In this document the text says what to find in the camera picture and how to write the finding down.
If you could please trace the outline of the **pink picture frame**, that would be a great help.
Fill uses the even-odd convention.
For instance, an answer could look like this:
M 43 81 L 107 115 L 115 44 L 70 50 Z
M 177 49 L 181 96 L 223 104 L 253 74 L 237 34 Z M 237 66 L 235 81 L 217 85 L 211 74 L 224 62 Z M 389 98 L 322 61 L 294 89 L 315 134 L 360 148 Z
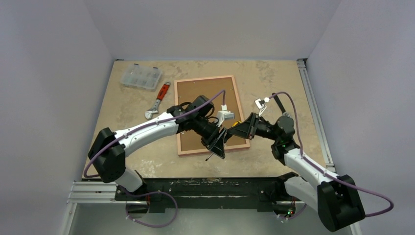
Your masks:
M 176 105 L 187 101 L 194 101 L 199 95 L 212 98 L 221 90 L 225 90 L 225 104 L 228 110 L 235 114 L 235 119 L 224 121 L 223 126 L 230 128 L 237 121 L 245 120 L 233 75 L 177 80 L 174 82 L 174 90 Z M 180 157 L 209 153 L 202 145 L 201 137 L 194 131 L 178 134 L 177 146 Z

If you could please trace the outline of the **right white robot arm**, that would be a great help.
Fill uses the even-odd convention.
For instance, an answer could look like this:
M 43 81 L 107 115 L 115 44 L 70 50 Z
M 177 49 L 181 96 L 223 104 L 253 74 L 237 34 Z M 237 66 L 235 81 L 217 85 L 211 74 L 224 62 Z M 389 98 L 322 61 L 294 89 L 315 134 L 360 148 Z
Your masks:
M 305 153 L 294 141 L 294 120 L 281 116 L 270 124 L 258 114 L 228 130 L 228 137 L 253 139 L 256 136 L 273 140 L 271 153 L 283 165 L 298 175 L 275 185 L 276 196 L 287 199 L 293 196 L 314 209 L 322 224 L 331 232 L 363 220 L 365 211 L 354 180 L 328 171 Z

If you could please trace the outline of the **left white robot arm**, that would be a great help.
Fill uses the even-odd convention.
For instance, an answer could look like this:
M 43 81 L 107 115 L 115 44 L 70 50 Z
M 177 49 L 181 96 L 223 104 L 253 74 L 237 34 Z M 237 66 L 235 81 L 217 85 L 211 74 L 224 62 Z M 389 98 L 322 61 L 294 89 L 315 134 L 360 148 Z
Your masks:
M 127 189 L 133 200 L 140 200 L 146 194 L 144 181 L 136 171 L 126 167 L 125 159 L 143 146 L 167 136 L 194 131 L 208 151 L 225 158 L 226 129 L 222 124 L 234 119 L 234 113 L 223 104 L 211 122 L 213 110 L 212 101 L 200 95 L 193 102 L 172 106 L 158 117 L 135 127 L 115 132 L 104 128 L 88 153 L 90 162 L 87 166 L 93 166 L 104 183 L 115 182 Z

